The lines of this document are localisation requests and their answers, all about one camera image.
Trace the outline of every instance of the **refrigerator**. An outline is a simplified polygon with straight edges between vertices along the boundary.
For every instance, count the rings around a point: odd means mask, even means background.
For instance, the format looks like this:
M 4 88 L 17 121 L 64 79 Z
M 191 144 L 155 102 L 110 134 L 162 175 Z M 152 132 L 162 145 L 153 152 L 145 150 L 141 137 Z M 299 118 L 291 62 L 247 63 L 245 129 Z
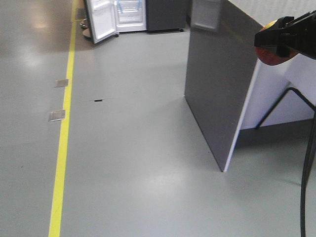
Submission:
M 146 30 L 145 0 L 84 0 L 93 43 Z

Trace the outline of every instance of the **gray panel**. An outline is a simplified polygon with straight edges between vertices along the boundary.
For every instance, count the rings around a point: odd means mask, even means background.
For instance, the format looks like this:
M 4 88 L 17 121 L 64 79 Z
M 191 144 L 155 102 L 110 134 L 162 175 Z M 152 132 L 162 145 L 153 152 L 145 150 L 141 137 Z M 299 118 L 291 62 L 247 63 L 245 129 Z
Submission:
M 192 28 L 185 96 L 223 171 L 256 64 L 261 26 L 225 0 L 217 33 Z

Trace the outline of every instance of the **gray floor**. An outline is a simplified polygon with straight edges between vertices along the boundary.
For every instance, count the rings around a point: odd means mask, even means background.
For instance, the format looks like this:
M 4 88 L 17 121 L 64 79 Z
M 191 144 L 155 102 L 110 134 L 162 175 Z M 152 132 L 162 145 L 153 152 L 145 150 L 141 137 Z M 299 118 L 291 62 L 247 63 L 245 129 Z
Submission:
M 71 1 L 0 7 L 0 236 L 48 234 L 68 59 Z
M 53 82 L 66 73 L 71 10 L 69 2 L 10 4 L 0 17 L 22 13 L 1 36 L 0 236 L 41 237 L 60 125 L 47 119 L 62 100 Z M 23 27 L 39 6 L 48 28 Z M 55 18 L 66 25 L 59 32 Z M 52 35 L 58 43 L 47 43 Z M 188 43 L 189 32 L 135 33 L 92 46 L 78 30 L 62 237 L 299 236 L 310 122 L 243 131 L 221 173 L 183 98 Z

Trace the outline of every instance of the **floor marking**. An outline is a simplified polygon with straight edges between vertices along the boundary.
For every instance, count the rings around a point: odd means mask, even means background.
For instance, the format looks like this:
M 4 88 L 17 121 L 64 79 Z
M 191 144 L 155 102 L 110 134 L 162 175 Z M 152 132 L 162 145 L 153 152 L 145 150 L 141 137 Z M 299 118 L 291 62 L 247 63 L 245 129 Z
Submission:
M 56 165 L 56 176 L 54 184 L 53 202 L 50 216 L 49 237 L 60 237 L 63 198 L 64 198 L 64 186 L 65 186 L 65 174 L 67 163 L 67 150 L 68 150 L 68 137 L 69 137 L 69 125 L 70 125 L 70 109 L 71 109 L 71 96 L 72 85 L 74 75 L 74 60 L 75 60 L 75 43 L 76 43 L 76 30 L 77 21 L 75 20 L 75 13 L 77 8 L 77 0 L 73 1 L 72 6 L 72 28 L 70 36 L 70 46 L 67 64 L 67 79 L 69 84 L 65 87 L 64 105 L 63 109 L 66 111 L 66 117 L 61 121 L 60 138 L 58 157 Z

